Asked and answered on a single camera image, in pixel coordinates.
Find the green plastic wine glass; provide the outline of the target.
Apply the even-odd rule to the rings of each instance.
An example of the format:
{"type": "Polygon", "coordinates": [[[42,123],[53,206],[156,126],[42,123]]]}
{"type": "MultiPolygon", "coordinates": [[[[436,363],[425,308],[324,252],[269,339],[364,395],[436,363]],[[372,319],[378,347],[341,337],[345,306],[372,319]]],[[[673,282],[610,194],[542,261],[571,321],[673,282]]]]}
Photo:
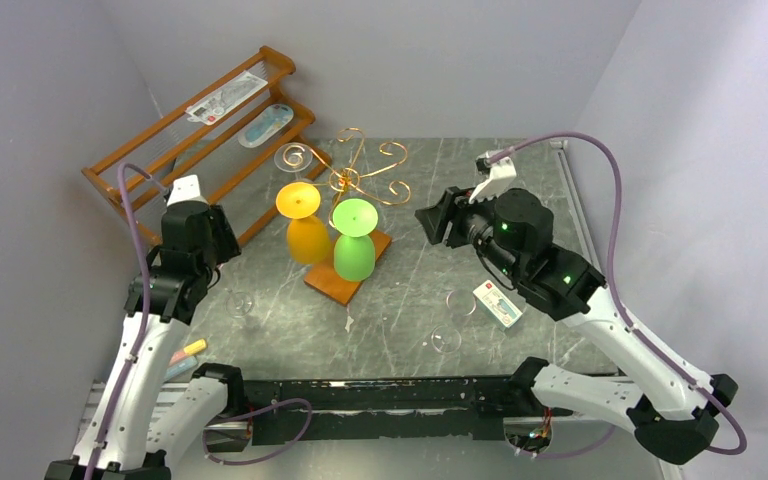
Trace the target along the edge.
{"type": "Polygon", "coordinates": [[[335,208],[332,221],[339,237],[334,246],[334,269],[342,279],[362,282],[372,274],[376,250],[370,234],[378,220],[376,208],[361,198],[344,200],[335,208]]]}

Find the clear wine glass front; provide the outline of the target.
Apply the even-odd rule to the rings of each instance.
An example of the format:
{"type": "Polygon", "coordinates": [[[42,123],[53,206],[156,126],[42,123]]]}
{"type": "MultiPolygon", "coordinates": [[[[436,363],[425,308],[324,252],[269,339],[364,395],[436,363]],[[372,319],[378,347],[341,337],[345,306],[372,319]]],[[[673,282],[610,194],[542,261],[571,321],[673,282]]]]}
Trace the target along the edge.
{"type": "Polygon", "coordinates": [[[439,354],[457,352],[462,346],[461,329],[476,310],[476,300],[469,290],[450,291],[444,299],[440,321],[430,334],[430,345],[439,354]]]}

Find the clear wine glass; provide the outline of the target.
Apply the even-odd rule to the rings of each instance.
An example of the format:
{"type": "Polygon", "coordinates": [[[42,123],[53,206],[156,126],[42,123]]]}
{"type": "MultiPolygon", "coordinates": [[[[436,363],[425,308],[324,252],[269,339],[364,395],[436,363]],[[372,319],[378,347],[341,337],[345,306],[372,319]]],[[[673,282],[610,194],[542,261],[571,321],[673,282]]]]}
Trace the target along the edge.
{"type": "Polygon", "coordinates": [[[228,297],[226,300],[226,311],[234,318],[245,318],[253,308],[254,301],[252,296],[244,291],[226,290],[228,297]]]}
{"type": "Polygon", "coordinates": [[[307,171],[313,160],[312,148],[300,142],[290,142],[279,147],[273,156],[275,166],[287,173],[293,173],[298,182],[312,183],[307,171]]]}
{"type": "Polygon", "coordinates": [[[444,299],[440,321],[430,334],[430,345],[439,354],[457,352],[462,346],[461,329],[476,310],[476,300],[469,290],[450,291],[444,299]]]}

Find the orange plastic wine glass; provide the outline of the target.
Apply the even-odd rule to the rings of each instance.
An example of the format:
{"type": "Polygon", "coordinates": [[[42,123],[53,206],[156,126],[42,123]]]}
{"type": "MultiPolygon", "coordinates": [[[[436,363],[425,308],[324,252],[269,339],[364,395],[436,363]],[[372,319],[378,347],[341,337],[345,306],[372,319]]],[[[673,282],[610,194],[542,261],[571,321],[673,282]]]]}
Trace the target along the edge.
{"type": "Polygon", "coordinates": [[[317,216],[320,204],[318,189],[301,181],[285,185],[276,196],[277,211],[289,220],[285,236],[289,254],[299,264],[320,263],[330,252],[327,228],[317,216]]]}

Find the clear wine glass back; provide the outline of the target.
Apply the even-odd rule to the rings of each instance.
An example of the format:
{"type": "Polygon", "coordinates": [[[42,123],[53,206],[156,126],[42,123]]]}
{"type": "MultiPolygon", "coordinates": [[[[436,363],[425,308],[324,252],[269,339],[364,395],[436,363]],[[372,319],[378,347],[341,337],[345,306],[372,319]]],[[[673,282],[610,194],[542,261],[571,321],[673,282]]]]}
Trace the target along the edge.
{"type": "Polygon", "coordinates": [[[307,171],[313,160],[312,148],[300,142],[290,142],[279,147],[273,156],[275,166],[287,173],[293,173],[298,182],[312,183],[307,171]]]}

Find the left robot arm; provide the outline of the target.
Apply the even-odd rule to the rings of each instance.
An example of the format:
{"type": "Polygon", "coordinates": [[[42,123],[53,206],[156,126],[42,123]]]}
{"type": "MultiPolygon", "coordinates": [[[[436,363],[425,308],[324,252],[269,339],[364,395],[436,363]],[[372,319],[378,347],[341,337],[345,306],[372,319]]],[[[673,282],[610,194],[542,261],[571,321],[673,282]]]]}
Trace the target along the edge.
{"type": "Polygon", "coordinates": [[[240,369],[205,363],[168,410],[154,413],[171,357],[213,274],[240,253],[222,207],[201,198],[170,204],[161,225],[163,240],[145,259],[160,262],[129,287],[115,360],[120,371],[70,458],[49,464],[48,479],[169,479],[210,421],[245,409],[240,369]]]}

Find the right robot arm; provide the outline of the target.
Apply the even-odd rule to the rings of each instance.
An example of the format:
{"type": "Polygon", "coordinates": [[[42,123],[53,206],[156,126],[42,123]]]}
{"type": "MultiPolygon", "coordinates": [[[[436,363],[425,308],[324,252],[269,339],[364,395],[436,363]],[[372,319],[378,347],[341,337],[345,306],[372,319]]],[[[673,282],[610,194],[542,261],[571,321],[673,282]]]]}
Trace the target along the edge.
{"type": "Polygon", "coordinates": [[[597,418],[674,465],[712,450],[717,417],[733,401],[737,383],[691,366],[622,311],[605,276],[554,243],[554,214],[535,195],[513,188],[472,203],[467,190],[449,187],[414,216],[430,244],[473,248],[529,306],[597,346],[629,379],[609,382],[528,357],[508,380],[516,411],[560,408],[597,418]]]}

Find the wooden shelf rack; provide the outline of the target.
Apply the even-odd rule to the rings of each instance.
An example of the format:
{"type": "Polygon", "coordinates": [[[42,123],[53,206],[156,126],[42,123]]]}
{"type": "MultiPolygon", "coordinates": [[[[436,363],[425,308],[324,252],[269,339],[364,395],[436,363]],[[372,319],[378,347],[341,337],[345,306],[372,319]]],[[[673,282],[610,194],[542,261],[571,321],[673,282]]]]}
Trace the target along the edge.
{"type": "Polygon", "coordinates": [[[196,174],[202,194],[224,207],[239,243],[245,244],[276,216],[274,197],[293,179],[292,174],[275,166],[274,153],[297,136],[305,139],[306,130],[316,120],[310,108],[283,89],[284,79],[295,70],[288,56],[263,46],[133,139],[83,168],[82,173],[118,215],[125,213],[123,199],[131,199],[140,234],[149,245],[161,239],[160,216],[165,202],[159,185],[169,186],[179,177],[196,174]],[[243,71],[268,84],[213,125],[188,120],[188,106],[243,71]],[[290,106],[293,120],[261,146],[241,146],[239,132],[276,103],[290,106]]]}

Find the clear wine glass left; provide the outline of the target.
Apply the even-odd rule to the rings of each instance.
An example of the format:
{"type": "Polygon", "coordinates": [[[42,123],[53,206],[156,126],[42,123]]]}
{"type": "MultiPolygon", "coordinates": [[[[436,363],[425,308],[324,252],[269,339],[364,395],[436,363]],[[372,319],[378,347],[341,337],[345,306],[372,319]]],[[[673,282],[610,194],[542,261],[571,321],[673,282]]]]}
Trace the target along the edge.
{"type": "Polygon", "coordinates": [[[252,296],[244,291],[226,290],[228,297],[226,300],[226,311],[234,318],[245,318],[253,308],[254,301],[252,296]]]}

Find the small white red box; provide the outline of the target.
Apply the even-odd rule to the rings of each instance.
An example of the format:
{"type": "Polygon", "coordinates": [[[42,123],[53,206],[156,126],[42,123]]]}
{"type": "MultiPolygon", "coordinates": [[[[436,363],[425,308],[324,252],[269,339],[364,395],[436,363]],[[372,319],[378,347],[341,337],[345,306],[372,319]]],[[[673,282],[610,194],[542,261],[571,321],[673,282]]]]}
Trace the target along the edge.
{"type": "Polygon", "coordinates": [[[523,312],[491,280],[485,280],[472,290],[476,303],[494,319],[502,329],[512,328],[523,312]]]}

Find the blue white packaged item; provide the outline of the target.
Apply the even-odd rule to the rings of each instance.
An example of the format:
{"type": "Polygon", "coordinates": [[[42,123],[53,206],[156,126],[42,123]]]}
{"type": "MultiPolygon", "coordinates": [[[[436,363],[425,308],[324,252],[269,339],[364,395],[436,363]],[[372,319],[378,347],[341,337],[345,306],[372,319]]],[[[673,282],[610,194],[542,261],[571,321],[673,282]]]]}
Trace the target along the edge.
{"type": "Polygon", "coordinates": [[[264,144],[294,118],[294,110],[281,103],[267,107],[238,134],[238,143],[245,148],[256,148],[264,144]]]}

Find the white packaged item top shelf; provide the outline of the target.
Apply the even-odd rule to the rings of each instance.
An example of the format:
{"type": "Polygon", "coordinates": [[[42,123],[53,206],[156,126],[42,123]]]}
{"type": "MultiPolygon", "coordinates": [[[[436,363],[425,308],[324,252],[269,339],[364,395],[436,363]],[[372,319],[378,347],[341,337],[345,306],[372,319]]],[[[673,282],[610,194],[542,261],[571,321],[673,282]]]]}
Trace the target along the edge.
{"type": "Polygon", "coordinates": [[[213,125],[223,116],[241,105],[244,101],[257,94],[268,82],[243,71],[213,92],[185,109],[190,122],[213,125]]]}

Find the yellow highlighter pen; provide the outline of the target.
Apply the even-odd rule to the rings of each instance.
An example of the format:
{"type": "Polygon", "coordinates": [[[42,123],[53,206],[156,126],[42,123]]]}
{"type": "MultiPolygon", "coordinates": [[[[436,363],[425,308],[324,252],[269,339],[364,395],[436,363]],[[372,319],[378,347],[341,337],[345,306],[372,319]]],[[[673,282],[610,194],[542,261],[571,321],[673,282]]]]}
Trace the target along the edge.
{"type": "Polygon", "coordinates": [[[181,352],[187,356],[197,355],[207,348],[207,341],[202,338],[182,348],[181,352]]]}

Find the blue highlighter pen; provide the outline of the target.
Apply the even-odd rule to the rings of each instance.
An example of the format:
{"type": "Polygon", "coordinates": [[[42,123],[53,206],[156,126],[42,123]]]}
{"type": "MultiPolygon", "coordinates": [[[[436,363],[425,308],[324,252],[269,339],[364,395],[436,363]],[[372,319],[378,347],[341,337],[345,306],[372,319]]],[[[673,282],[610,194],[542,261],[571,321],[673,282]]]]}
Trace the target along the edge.
{"type": "Polygon", "coordinates": [[[163,382],[169,382],[174,378],[188,372],[198,365],[198,360],[194,356],[186,357],[182,360],[172,363],[166,370],[163,382]]]}

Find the pink highlighter pen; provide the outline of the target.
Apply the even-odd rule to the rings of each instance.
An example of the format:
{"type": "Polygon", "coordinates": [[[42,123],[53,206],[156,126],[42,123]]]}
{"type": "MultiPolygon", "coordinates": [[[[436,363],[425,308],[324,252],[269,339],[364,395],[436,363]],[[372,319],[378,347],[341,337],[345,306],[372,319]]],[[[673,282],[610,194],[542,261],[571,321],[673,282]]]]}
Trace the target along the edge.
{"type": "Polygon", "coordinates": [[[173,354],[173,356],[170,359],[169,366],[174,366],[180,361],[186,359],[188,357],[188,354],[184,352],[183,350],[179,350],[173,354]]]}

